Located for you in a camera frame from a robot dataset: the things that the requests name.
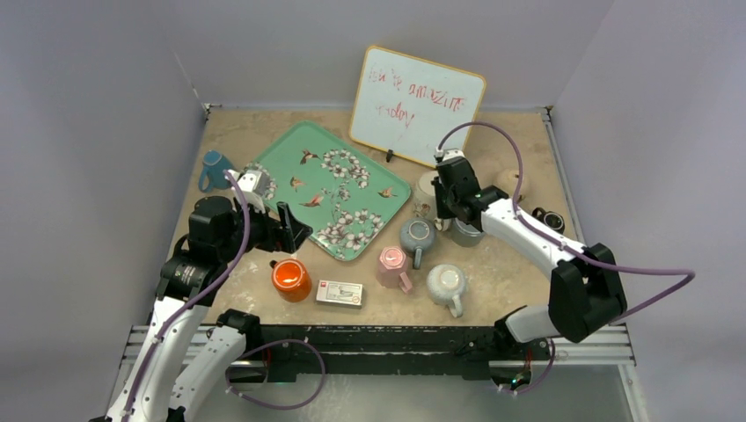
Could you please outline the blue grey mug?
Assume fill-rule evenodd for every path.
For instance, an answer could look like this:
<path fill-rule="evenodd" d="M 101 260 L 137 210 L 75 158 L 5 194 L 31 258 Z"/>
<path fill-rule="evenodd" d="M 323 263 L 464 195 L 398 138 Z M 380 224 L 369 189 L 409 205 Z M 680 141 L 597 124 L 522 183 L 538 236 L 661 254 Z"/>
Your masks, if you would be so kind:
<path fill-rule="evenodd" d="M 413 259 L 413 269 L 419 270 L 423 255 L 435 244 L 436 229 L 426 219 L 414 217 L 407 220 L 399 231 L 399 244 L 402 250 Z"/>

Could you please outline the pink faceted mug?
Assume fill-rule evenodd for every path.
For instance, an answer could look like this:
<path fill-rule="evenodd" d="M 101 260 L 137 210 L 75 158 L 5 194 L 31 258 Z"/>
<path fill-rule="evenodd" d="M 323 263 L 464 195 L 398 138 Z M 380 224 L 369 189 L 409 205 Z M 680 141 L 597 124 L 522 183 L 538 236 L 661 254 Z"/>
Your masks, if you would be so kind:
<path fill-rule="evenodd" d="M 413 290 L 408 269 L 408 256 L 398 246 L 384 247 L 378 256 L 377 281 L 386 288 L 400 289 L 406 295 Z"/>

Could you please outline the floral mug green inside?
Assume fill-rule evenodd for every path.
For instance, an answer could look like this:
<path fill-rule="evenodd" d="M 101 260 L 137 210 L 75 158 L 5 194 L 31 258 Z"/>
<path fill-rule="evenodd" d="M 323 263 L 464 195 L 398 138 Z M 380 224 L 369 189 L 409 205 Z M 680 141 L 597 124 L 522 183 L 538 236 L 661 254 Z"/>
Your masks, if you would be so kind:
<path fill-rule="evenodd" d="M 427 171 L 417 180 L 413 189 L 413 210 L 416 216 L 434 221 L 437 218 L 435 188 L 432 185 L 436 171 Z"/>

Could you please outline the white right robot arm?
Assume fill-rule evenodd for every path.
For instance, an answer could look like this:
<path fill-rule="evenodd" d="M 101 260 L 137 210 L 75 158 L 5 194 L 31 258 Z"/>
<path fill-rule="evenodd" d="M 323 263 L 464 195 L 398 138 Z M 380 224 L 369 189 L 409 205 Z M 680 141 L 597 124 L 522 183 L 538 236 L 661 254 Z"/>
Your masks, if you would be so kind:
<path fill-rule="evenodd" d="M 579 343 L 627 310 L 614 256 L 603 244 L 585 246 L 548 228 L 495 186 L 482 188 L 458 149 L 435 156 L 437 214 L 466 223 L 520 252 L 550 282 L 546 305 L 523 306 L 496 321 L 494 346 L 507 358 L 529 342 L 562 337 Z"/>

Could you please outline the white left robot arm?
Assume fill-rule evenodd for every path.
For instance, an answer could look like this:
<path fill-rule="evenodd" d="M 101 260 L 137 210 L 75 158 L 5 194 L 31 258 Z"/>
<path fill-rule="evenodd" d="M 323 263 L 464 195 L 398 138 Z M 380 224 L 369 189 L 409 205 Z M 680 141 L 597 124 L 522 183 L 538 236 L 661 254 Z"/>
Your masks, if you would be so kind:
<path fill-rule="evenodd" d="M 195 333 L 243 255 L 296 251 L 311 234 L 281 202 L 273 218 L 222 196 L 198 200 L 188 232 L 160 271 L 150 326 L 125 381 L 103 421 L 193 421 L 208 393 L 237 358 L 249 360 L 264 345 L 260 319 L 229 309 L 218 317 L 207 344 L 184 362 Z"/>

